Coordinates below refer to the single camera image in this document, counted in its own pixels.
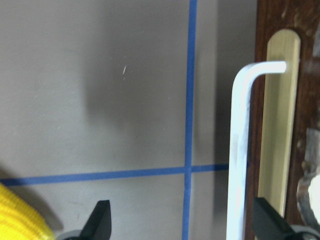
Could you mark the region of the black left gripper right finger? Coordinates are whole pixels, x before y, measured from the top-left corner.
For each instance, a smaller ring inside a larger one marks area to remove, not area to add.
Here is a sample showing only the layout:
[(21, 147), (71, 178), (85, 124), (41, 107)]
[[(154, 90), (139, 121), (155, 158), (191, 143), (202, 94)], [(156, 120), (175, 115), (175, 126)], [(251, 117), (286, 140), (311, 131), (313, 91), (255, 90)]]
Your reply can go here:
[(252, 229), (258, 240), (300, 239), (300, 235), (263, 197), (255, 197), (253, 200)]

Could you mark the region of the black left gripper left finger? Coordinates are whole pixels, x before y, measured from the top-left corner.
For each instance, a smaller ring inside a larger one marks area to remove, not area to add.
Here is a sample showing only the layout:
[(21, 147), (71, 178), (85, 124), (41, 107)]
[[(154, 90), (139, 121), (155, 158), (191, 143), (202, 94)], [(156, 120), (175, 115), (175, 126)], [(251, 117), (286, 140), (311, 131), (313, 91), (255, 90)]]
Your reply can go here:
[(109, 240), (112, 233), (111, 205), (109, 200), (96, 203), (80, 232), (81, 240)]

